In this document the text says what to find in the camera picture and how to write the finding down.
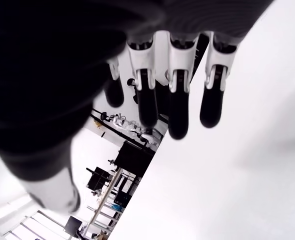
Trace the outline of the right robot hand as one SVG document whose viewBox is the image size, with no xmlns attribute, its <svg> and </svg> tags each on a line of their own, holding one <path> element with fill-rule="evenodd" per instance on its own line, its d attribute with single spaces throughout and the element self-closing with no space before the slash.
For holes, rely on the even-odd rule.
<svg viewBox="0 0 295 240">
<path fill-rule="evenodd" d="M 196 44 L 207 51 L 200 121 L 221 118 L 237 49 L 269 0 L 0 0 L 0 158 L 41 207 L 74 213 L 71 144 L 104 91 L 123 104 L 128 49 L 140 122 L 155 126 L 155 33 L 169 33 L 169 134 L 189 127 Z"/>
</svg>

